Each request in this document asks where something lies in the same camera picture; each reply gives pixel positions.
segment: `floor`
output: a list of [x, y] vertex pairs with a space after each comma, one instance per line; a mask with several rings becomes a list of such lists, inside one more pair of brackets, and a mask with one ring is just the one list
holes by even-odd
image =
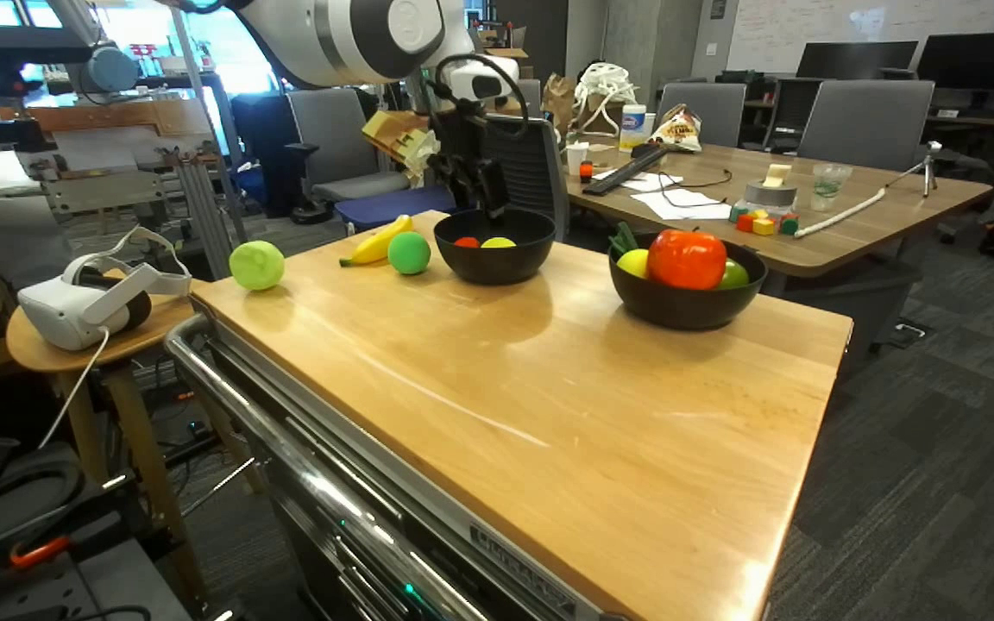
[[[339, 221], [253, 219], [256, 238], [301, 252], [340, 238]], [[816, 471], [770, 586], [770, 621], [994, 617], [994, 260], [975, 234], [929, 242], [904, 315], [924, 343], [885, 345], [836, 391]], [[154, 402], [169, 441], [192, 404]], [[222, 459], [174, 471], [184, 503], [222, 480]], [[268, 507], [241, 487], [189, 515], [210, 612], [307, 617]]]

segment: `black bowl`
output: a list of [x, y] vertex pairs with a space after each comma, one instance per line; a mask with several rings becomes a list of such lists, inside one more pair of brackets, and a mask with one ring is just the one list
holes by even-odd
[[652, 281], [640, 281], [618, 270], [618, 252], [607, 252], [607, 273], [628, 315], [673, 330], [713, 330], [732, 323], [732, 316], [761, 290], [761, 281], [770, 273], [752, 250], [732, 242], [726, 246], [727, 257], [748, 273], [747, 290], [677, 290]]
[[[455, 250], [455, 238], [495, 238], [503, 234], [518, 242], [513, 250]], [[552, 252], [554, 223], [533, 211], [488, 215], [447, 215], [434, 223], [434, 250], [447, 270], [467, 283], [522, 283], [538, 273]]]

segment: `vr headset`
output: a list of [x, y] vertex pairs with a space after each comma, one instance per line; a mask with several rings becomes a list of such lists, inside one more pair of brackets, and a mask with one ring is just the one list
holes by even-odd
[[[161, 246], [179, 273], [121, 264], [117, 252], [134, 238]], [[147, 292], [189, 292], [189, 270], [161, 234], [130, 229], [110, 252], [80, 257], [61, 275], [16, 290], [16, 303], [50, 347], [80, 353], [103, 343], [103, 330], [117, 335], [145, 323], [152, 315]]]

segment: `yellow banana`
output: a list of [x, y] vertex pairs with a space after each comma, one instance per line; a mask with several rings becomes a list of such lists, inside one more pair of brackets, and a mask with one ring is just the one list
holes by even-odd
[[400, 231], [413, 231], [413, 219], [400, 215], [389, 223], [383, 223], [381, 231], [366, 234], [351, 257], [339, 260], [339, 266], [366, 266], [366, 264], [383, 264], [389, 252], [392, 234]]

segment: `green ball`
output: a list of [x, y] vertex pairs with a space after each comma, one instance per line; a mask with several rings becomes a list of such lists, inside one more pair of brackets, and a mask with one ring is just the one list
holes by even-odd
[[419, 231], [400, 231], [389, 238], [389, 252], [385, 252], [389, 266], [400, 273], [400, 275], [419, 275], [427, 270], [427, 260], [431, 260], [431, 246], [424, 234]]
[[227, 273], [245, 290], [271, 290], [287, 273], [287, 257], [271, 242], [241, 242], [227, 257]]

